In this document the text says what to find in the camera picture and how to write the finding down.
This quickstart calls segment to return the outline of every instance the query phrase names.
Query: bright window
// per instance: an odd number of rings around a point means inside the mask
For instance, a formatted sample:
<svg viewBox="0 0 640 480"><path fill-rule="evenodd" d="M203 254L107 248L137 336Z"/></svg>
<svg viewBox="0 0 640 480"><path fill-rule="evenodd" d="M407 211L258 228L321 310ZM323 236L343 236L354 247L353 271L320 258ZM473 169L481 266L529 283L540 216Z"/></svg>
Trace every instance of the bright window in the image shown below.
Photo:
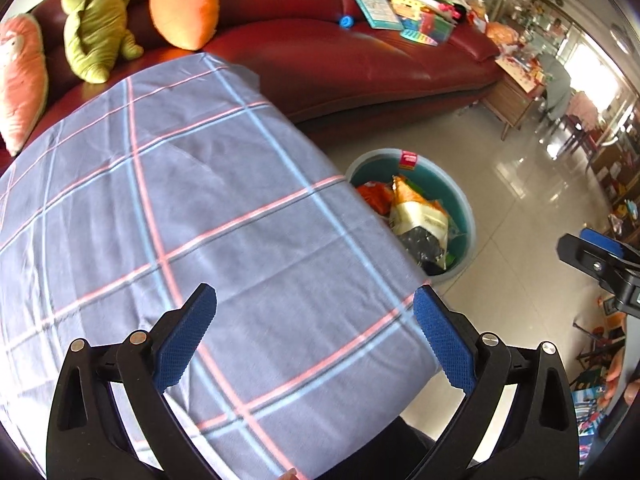
<svg viewBox="0 0 640 480"><path fill-rule="evenodd" d="M585 44L578 46L564 67L571 76L572 88L585 92L599 112L606 110L620 91L611 69Z"/></svg>

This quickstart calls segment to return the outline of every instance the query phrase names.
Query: metal screw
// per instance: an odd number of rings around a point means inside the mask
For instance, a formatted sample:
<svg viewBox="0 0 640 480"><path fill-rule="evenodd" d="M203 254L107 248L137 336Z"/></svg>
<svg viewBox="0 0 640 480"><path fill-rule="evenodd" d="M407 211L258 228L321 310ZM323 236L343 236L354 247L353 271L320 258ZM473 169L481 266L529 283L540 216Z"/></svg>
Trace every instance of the metal screw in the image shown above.
<svg viewBox="0 0 640 480"><path fill-rule="evenodd" d="M71 343L71 351L79 352L84 348L84 341L82 339L76 339Z"/></svg>
<svg viewBox="0 0 640 480"><path fill-rule="evenodd" d="M498 346L500 340L495 334L484 334L482 336L482 342L487 346Z"/></svg>
<svg viewBox="0 0 640 480"><path fill-rule="evenodd" d="M542 343L542 349L549 355L553 355L556 353L556 345L554 345L553 343L549 343L548 341L546 343Z"/></svg>
<svg viewBox="0 0 640 480"><path fill-rule="evenodd" d="M134 332L133 334L131 334L129 341L131 341L131 344L133 345L142 344L143 342L146 341L146 333L142 332L142 330L138 330L137 332Z"/></svg>

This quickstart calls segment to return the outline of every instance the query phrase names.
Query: plush toy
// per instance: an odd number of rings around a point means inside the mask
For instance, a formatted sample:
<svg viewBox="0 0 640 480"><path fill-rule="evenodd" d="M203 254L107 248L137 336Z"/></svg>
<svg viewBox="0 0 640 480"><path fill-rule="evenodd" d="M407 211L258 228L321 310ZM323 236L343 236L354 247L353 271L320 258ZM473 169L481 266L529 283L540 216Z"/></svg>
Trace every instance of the plush toy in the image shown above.
<svg viewBox="0 0 640 480"><path fill-rule="evenodd" d="M127 29L129 0L62 0L68 14L64 38L71 70L89 83L109 78L118 53L127 60L142 56L143 49Z"/></svg>
<svg viewBox="0 0 640 480"><path fill-rule="evenodd" d="M173 46L201 49L216 33L218 0L149 0L154 26Z"/></svg>
<svg viewBox="0 0 640 480"><path fill-rule="evenodd" d="M0 134L12 156L29 139L47 102L42 34L30 14L0 24Z"/></svg>

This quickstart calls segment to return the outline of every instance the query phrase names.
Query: plaid tablecloth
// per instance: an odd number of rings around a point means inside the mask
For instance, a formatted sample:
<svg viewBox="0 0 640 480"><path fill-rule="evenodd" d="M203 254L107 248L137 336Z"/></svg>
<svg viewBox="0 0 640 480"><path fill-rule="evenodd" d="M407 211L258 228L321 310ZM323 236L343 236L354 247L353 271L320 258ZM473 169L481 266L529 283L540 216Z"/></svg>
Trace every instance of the plaid tablecloth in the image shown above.
<svg viewBox="0 0 640 480"><path fill-rule="evenodd" d="M18 157L0 178L0 276L0 422L40 466L70 342L148 330L201 282L218 313L166 398L225 479L318 476L437 368L410 310L420 270L324 155L207 54L122 81Z"/></svg>

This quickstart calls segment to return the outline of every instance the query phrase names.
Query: cabinet leg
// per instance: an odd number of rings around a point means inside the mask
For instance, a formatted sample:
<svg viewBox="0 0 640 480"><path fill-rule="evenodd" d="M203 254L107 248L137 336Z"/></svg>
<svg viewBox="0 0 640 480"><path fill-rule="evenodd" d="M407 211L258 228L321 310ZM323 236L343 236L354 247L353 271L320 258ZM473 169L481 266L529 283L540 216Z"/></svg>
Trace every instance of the cabinet leg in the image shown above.
<svg viewBox="0 0 640 480"><path fill-rule="evenodd" d="M504 123L504 128L502 129L502 136L500 137L501 140L504 140L507 138L507 134L509 133L510 129L511 129L511 125L509 123Z"/></svg>

